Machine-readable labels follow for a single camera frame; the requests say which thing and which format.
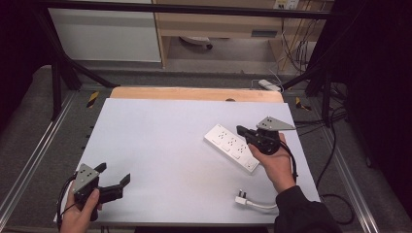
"finger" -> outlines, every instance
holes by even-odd
[[[281,139],[282,142],[286,143],[285,134],[279,133],[279,138]]]
[[[87,198],[85,206],[82,209],[82,216],[86,216],[87,219],[90,219],[91,213],[99,201],[99,195],[100,191],[97,188],[91,192],[90,196]]]
[[[75,194],[73,193],[73,188],[75,186],[75,182],[72,182],[70,185],[69,190],[67,191],[67,201],[65,209],[69,208],[73,204],[75,204]]]
[[[257,147],[252,144],[248,144],[249,150],[251,150],[252,155],[255,159],[257,159],[260,163],[263,163],[266,155],[262,154]]]

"hand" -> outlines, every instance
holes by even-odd
[[[90,225],[90,216],[94,207],[99,201],[99,189],[94,189],[90,196],[87,198],[85,205],[78,207],[75,204],[75,195],[73,194],[72,187],[69,189],[65,210],[69,208],[63,216],[63,223],[60,228],[60,233],[84,233],[87,232]]]
[[[279,134],[280,139],[285,143],[285,135]],[[272,155],[261,153],[254,145],[248,144],[252,155],[261,163],[266,171],[267,177],[273,182],[278,193],[295,186],[292,176],[291,156],[283,149]]]

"white power strip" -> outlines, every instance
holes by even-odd
[[[268,80],[261,80],[258,84],[268,90],[279,91],[281,88],[274,83],[269,82]]]
[[[206,135],[205,139],[240,165],[249,175],[257,168],[259,162],[254,158],[243,139],[217,124]]]

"metal rail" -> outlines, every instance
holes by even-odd
[[[0,232],[2,232],[3,228],[6,226],[6,223],[9,220],[10,216],[12,215],[12,212],[15,209],[18,203],[18,200],[24,193],[24,190],[27,188],[31,178],[36,172],[37,167],[40,165],[40,162],[42,161],[43,156],[45,155],[47,149],[49,148],[49,145],[52,143],[52,139],[54,138],[55,133],[59,129],[61,122],[66,117],[70,109],[70,106],[74,98],[76,97],[76,95],[77,95],[77,91],[71,91],[66,96],[66,99],[63,102],[63,106],[62,106],[63,108],[62,108],[60,115],[57,117],[56,120],[50,123],[48,129],[46,130],[45,134],[43,135],[36,149],[33,151],[26,165],[20,172],[20,175],[15,181],[15,184],[10,189],[9,193],[7,194],[3,203],[1,204],[0,206]]]

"white table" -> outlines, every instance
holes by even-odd
[[[124,196],[104,205],[97,222],[132,225],[270,225],[278,210],[234,202],[239,189],[261,204],[276,192],[259,165],[249,176],[203,136],[217,123],[256,128],[272,116],[293,124],[287,104],[196,100],[107,99],[80,161],[107,162],[101,186],[131,174]],[[297,183],[319,201],[296,131],[285,131],[297,164]]]

